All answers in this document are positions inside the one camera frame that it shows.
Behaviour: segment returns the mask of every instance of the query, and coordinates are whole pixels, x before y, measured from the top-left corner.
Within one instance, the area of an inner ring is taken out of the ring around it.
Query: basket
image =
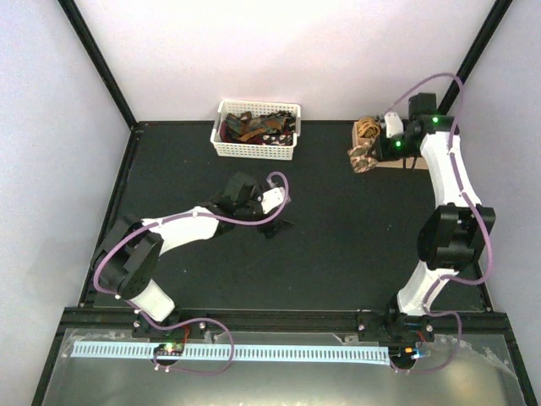
[[[222,142],[220,138],[220,126],[223,119],[232,113],[240,115],[243,112],[251,112],[253,116],[261,114],[270,114],[272,112],[286,111],[291,112],[297,119],[295,123],[296,131],[293,133],[293,144],[289,146],[281,145],[250,145],[234,144],[231,142]],[[218,115],[212,128],[210,142],[216,148],[218,156],[235,156],[238,158],[259,158],[259,159],[277,159],[282,161],[291,161],[293,159],[293,150],[297,145],[297,138],[301,134],[301,107],[298,104],[288,103],[267,103],[264,101],[239,101],[222,100],[218,107]]]

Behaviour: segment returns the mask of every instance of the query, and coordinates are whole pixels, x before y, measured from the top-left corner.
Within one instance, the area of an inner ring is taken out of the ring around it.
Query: brown cloth
[[[289,112],[274,112],[252,118],[251,112],[240,117],[229,113],[221,129],[221,140],[241,144],[292,145],[295,116]]]
[[[377,159],[367,154],[380,133],[380,125],[374,118],[366,117],[357,121],[357,134],[354,136],[353,148],[347,152],[355,173],[367,172],[378,164]]]

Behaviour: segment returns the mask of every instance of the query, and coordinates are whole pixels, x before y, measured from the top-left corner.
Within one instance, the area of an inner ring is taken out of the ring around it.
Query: white robotic arm
[[[231,216],[233,221],[235,218],[260,220],[284,204],[286,191],[283,188],[273,187],[266,192],[257,190],[251,178],[238,173],[223,194],[203,206],[175,214],[174,219],[169,216],[143,220],[125,217],[119,220],[95,252],[94,268],[129,230],[138,224],[142,227],[157,226],[152,227],[140,242],[128,245],[126,250],[108,261],[102,268],[100,285],[117,293],[119,298],[129,300],[155,321],[164,321],[175,308],[175,303],[151,278],[158,257],[181,245],[211,239],[232,229],[232,225],[215,215]],[[260,231],[270,238],[278,231],[277,227],[277,223],[269,222]]]
[[[404,131],[397,114],[385,115],[387,136],[380,145],[379,159],[416,156],[427,162],[434,187],[436,211],[424,226],[418,238],[420,261],[406,286],[397,294],[398,311],[405,315],[426,315],[435,298],[449,281],[445,275],[455,276],[467,265],[478,260],[484,247],[478,224],[472,216],[462,191],[484,214],[488,230],[494,224],[491,208],[483,208],[470,184],[460,151],[460,136],[453,135],[449,149],[452,118],[434,114],[435,95],[419,94],[410,99],[410,123]],[[456,168],[462,181],[462,190],[451,165],[450,154],[456,160]],[[427,298],[434,283],[440,283]]]

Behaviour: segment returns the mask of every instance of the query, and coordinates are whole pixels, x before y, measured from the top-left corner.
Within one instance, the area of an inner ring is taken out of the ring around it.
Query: transparent acrylic panel
[[[237,343],[358,345],[331,334],[237,333]],[[522,405],[525,404],[501,335],[465,335],[455,361],[427,376],[396,374],[383,365],[237,362],[219,376],[154,371],[146,359],[70,357],[74,343],[130,342],[128,331],[71,330],[47,390],[46,406],[118,405]],[[431,355],[414,369],[441,364],[455,339],[436,336]],[[211,370],[221,363],[184,361]]]

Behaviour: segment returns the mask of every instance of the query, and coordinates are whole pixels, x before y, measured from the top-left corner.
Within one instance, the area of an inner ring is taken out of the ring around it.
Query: black table surface
[[[218,157],[212,123],[148,123],[118,215],[186,211],[242,171],[264,181],[282,171],[295,225],[267,240],[236,227],[162,255],[154,279],[183,308],[262,310],[384,309],[418,263],[419,229],[434,210],[428,171],[376,168],[353,173],[349,123],[303,122],[293,160]],[[475,278],[467,269],[464,277]],[[95,306],[119,306],[98,294]],[[476,287],[449,283],[434,308],[482,310]]]

